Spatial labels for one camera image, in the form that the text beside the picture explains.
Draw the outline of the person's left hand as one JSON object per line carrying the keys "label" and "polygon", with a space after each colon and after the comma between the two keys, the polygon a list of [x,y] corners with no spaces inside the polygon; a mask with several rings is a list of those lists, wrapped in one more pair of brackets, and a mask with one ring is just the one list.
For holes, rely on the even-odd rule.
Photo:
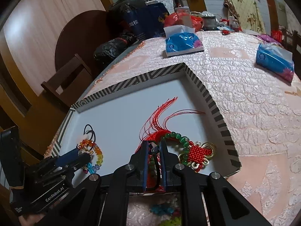
{"label": "person's left hand", "polygon": [[20,216],[19,222],[21,226],[33,226],[35,223],[39,222],[42,218],[44,218],[45,214],[30,214],[30,215],[22,215]]}

